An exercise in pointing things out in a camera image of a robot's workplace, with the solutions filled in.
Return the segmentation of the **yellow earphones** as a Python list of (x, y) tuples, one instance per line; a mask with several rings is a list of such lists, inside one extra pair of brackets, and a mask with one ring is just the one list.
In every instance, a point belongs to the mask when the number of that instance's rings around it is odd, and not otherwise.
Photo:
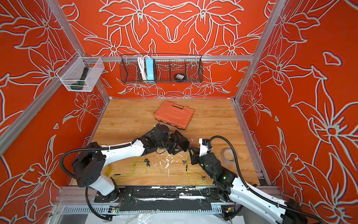
[(175, 181), (176, 185), (180, 186), (191, 186), (194, 187), (200, 196), (204, 198), (209, 198), (210, 193), (210, 185), (206, 176), (202, 171), (194, 171), (189, 167), (189, 158), (187, 157), (183, 161), (184, 173), (180, 174)]
[[(129, 165), (130, 173), (127, 174), (114, 174), (113, 177), (115, 178), (125, 178), (125, 177), (132, 177), (132, 176), (142, 176), (148, 173), (148, 168), (151, 166), (150, 161), (148, 158), (138, 157), (138, 160), (132, 160), (132, 163)], [(143, 172), (138, 172), (139, 168), (143, 168)]]

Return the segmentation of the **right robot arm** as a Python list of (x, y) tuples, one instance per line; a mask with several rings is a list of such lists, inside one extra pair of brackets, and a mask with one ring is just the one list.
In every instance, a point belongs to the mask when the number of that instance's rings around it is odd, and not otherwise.
[(306, 224), (308, 218), (292, 199), (284, 201), (243, 181), (237, 174), (221, 165), (213, 153), (200, 156), (197, 147), (188, 148), (191, 163), (199, 165), (213, 179), (222, 199), (231, 200), (261, 216), (270, 224)]

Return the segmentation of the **black phone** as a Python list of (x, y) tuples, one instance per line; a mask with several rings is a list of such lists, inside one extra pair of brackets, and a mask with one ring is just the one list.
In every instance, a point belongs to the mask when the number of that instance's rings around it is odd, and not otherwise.
[(184, 152), (188, 150), (189, 146), (190, 146), (190, 142), (188, 140), (180, 141), (178, 143), (178, 147)]

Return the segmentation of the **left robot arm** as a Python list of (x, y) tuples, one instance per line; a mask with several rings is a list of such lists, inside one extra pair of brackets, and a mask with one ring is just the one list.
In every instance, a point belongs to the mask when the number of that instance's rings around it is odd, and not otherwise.
[(157, 124), (132, 142), (110, 146), (93, 142), (79, 152), (71, 166), (78, 187), (95, 189), (105, 202), (115, 202), (121, 196), (120, 190), (113, 178), (103, 173), (105, 166), (123, 159), (145, 156), (158, 149), (175, 155), (187, 151), (189, 145), (188, 139), (178, 131), (171, 133), (168, 126)]

